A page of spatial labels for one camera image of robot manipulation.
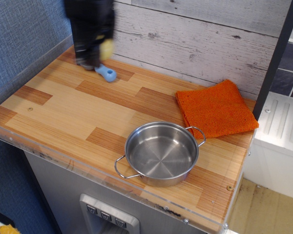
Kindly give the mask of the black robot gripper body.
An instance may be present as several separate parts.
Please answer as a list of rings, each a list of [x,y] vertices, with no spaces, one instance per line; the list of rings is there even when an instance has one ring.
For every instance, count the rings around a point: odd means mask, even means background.
[[[76,49],[99,46],[105,39],[113,39],[115,26],[114,1],[65,0],[64,9],[71,23]]]

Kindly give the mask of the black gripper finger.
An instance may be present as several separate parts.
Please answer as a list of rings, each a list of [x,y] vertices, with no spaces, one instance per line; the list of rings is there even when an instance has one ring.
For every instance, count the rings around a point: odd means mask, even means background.
[[[91,46],[87,49],[75,47],[76,63],[83,68],[98,68],[101,64],[99,46]]]

